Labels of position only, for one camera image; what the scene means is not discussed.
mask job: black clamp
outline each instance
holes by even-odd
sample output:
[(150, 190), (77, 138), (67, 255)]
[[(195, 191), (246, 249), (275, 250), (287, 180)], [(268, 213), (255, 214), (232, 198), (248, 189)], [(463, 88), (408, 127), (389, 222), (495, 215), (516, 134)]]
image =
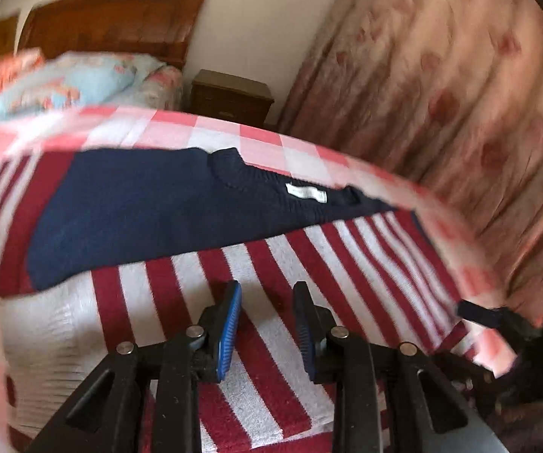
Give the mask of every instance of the black clamp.
[(517, 354), (511, 369), (493, 384), (496, 401), (508, 407), (543, 401), (543, 328), (535, 328), (507, 307), (484, 308), (464, 300), (457, 315), (496, 329)]
[(489, 426), (416, 345), (369, 344), (293, 289), (299, 347), (310, 379), (336, 384), (333, 453), (380, 453), (376, 380), (384, 382), (395, 453), (506, 453)]
[(200, 453), (198, 383), (225, 378), (241, 310), (230, 281), (223, 300), (197, 325), (160, 344), (123, 342), (77, 387), (26, 450), (28, 453), (130, 453), (151, 380), (158, 380), (152, 453)]

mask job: metal bolt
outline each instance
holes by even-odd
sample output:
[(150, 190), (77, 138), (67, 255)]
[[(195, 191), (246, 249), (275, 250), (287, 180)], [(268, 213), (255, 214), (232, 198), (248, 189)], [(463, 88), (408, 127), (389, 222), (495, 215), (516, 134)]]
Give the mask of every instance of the metal bolt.
[(204, 335), (204, 328), (202, 328), (200, 325), (190, 325), (186, 329), (186, 335), (192, 339), (202, 337)]
[(333, 337), (336, 337), (337, 339), (345, 339), (349, 336), (349, 330), (341, 325), (337, 325), (336, 327), (331, 328), (330, 333)]
[(134, 349), (135, 346), (132, 342), (129, 341), (122, 342), (118, 346), (116, 346), (116, 352), (119, 354), (131, 354)]
[(404, 356), (414, 356), (418, 352), (418, 347), (411, 342), (403, 342), (400, 344), (400, 352)]

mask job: floral curtain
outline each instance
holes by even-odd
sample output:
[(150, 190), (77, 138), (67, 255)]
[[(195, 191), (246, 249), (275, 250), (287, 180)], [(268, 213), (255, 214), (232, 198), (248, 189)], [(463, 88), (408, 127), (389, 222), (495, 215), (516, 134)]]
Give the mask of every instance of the floral curtain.
[(418, 182), (543, 317), (543, 12), (534, 0), (335, 0), (280, 132)]

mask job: red and white checkered cloth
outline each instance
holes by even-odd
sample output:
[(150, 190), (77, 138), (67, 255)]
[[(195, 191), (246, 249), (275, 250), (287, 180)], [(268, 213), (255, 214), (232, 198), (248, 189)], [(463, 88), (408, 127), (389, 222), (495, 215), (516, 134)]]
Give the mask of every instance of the red and white checkered cloth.
[[(235, 146), (246, 161), (264, 169), (329, 186), (351, 183), (370, 197), (415, 209), (433, 240), (460, 294), (486, 306), (502, 304), (502, 292), (466, 225), (428, 191), (383, 170), (294, 138), (269, 131), (207, 117), (177, 112), (136, 108), (95, 107), (54, 111), (0, 126), (0, 159), (11, 157), (0, 170), (0, 261), (4, 257), (9, 227), (24, 193), (22, 182), (30, 179), (41, 151), (97, 148), (186, 148), (207, 151)], [(36, 160), (13, 161), (19, 154), (32, 153)], [(15, 179), (13, 195), (4, 195)], [(480, 362), (503, 370), (512, 353), (495, 333), (472, 327)], [(0, 329), (0, 451), (11, 450), (8, 428), (6, 362)]]

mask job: navy sweater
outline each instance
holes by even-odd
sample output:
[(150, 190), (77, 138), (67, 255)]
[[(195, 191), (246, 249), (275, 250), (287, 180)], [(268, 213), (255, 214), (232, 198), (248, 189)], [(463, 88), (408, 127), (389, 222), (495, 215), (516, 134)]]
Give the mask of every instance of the navy sweater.
[(246, 165), (235, 148), (83, 151), (38, 221), (28, 272), (43, 290), (84, 270), (392, 209), (352, 186), (334, 190)]

